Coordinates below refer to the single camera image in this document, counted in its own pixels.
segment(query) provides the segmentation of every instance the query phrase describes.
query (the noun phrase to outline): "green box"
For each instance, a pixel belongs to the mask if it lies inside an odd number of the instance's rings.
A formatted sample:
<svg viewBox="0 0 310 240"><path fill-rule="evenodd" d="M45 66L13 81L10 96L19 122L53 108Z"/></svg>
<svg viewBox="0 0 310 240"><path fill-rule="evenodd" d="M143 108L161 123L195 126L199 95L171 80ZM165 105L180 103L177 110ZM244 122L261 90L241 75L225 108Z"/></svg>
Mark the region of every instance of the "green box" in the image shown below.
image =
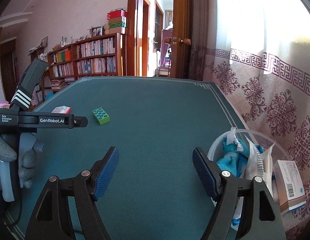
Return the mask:
<svg viewBox="0 0 310 240"><path fill-rule="evenodd" d="M109 24L109 28L112 29L112 28L117 28L117 27L123 27L123 28L126 28L127 27L127 24L125 22L118 22L118 23L110 23Z"/></svg>
<svg viewBox="0 0 310 240"><path fill-rule="evenodd" d="M93 113L100 125L110 121L109 115L102 108L93 110Z"/></svg>

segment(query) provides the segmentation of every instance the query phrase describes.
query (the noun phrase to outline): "pink cloth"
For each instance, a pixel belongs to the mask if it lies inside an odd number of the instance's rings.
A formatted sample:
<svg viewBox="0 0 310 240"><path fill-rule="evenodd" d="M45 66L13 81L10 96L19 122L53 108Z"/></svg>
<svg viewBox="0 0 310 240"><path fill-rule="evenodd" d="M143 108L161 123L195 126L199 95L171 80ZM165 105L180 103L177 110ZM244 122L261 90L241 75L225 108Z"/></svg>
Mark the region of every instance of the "pink cloth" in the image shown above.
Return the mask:
<svg viewBox="0 0 310 240"><path fill-rule="evenodd" d="M8 106L8 105L9 105L8 101L0 101L0 107Z"/></svg>
<svg viewBox="0 0 310 240"><path fill-rule="evenodd" d="M160 47L160 61L159 61L160 66L164 66L165 64L165 55L169 47L169 45L165 44L164 42L165 38L173 38L173 30L162 30L162 45Z"/></svg>

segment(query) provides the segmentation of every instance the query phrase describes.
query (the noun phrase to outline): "blue gripper pad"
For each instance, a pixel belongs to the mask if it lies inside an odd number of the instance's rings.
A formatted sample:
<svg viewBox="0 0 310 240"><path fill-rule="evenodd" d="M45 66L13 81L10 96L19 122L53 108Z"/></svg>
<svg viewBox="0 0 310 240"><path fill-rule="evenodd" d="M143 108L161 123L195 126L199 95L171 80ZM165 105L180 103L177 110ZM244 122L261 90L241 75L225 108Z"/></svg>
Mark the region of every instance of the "blue gripper pad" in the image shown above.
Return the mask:
<svg viewBox="0 0 310 240"><path fill-rule="evenodd" d="M119 163L119 151L115 149L108 158L103 169L96 178L96 188L93 194L95 201L105 195L108 185L113 178L115 170Z"/></svg>
<svg viewBox="0 0 310 240"><path fill-rule="evenodd" d="M193 150L193 164L207 195L213 200L217 199L223 190L221 188L221 180L219 176L221 170L217 164L210 161L200 148Z"/></svg>

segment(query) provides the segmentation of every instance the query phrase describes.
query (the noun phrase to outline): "curtain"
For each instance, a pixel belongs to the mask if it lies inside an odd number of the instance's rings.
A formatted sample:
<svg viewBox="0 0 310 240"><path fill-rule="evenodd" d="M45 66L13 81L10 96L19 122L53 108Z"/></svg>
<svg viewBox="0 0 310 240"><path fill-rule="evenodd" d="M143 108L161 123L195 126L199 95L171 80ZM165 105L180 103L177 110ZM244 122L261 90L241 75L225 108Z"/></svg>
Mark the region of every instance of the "curtain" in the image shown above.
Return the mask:
<svg viewBox="0 0 310 240"><path fill-rule="evenodd" d="M166 29L168 27L169 21L173 22L173 11L172 10L165 11L165 26L164 26L164 29Z"/></svg>
<svg viewBox="0 0 310 240"><path fill-rule="evenodd" d="M310 14L300 0L193 0L189 78L215 82L250 129L287 150L306 205L282 216L294 240L310 220Z"/></svg>

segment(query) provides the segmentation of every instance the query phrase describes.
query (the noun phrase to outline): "barcode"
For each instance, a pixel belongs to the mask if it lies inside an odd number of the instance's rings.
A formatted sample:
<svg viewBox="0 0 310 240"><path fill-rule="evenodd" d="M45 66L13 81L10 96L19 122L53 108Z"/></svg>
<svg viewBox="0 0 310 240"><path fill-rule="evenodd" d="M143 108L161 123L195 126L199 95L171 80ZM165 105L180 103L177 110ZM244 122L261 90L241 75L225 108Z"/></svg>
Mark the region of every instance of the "barcode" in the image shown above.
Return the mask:
<svg viewBox="0 0 310 240"><path fill-rule="evenodd" d="M289 197L294 197L294 190L292 184L286 184L287 192L289 193Z"/></svg>

